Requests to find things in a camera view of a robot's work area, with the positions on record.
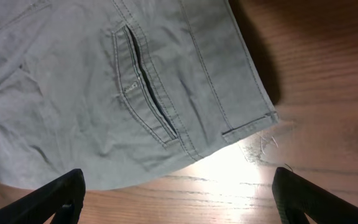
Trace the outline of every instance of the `dark object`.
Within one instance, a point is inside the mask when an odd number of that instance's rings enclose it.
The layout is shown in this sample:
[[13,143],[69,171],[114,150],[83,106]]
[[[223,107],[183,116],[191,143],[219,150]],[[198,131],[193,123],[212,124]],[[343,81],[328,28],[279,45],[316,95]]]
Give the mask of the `dark object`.
[[358,208],[304,178],[279,167],[272,185],[283,224],[358,223]]
[[80,218],[85,181],[74,169],[16,202],[0,209],[0,223],[44,223],[53,214],[53,224],[75,224]]

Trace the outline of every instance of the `gray garment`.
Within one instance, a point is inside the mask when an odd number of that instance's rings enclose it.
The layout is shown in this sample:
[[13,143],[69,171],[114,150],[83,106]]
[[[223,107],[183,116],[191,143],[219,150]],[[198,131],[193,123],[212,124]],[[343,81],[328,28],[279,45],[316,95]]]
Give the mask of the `gray garment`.
[[0,0],[4,184],[140,184],[276,122],[226,0]]

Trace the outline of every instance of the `wooden table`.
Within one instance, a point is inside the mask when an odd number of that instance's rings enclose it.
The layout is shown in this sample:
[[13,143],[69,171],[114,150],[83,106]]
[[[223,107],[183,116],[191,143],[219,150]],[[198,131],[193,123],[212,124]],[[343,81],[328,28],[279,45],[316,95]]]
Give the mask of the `wooden table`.
[[[281,122],[150,183],[87,192],[80,223],[280,223],[285,164],[358,206],[358,0],[231,4]],[[0,207],[28,192],[0,185]]]

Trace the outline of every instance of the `brown wooden surface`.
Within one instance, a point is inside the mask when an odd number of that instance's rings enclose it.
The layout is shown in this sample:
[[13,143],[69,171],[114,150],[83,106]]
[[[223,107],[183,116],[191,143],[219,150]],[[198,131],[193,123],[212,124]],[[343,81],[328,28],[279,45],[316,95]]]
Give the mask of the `brown wooden surface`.
[[[232,7],[280,124],[148,184],[87,192],[80,223],[280,223],[284,164],[358,206],[358,0]],[[28,192],[0,185],[0,207]]]

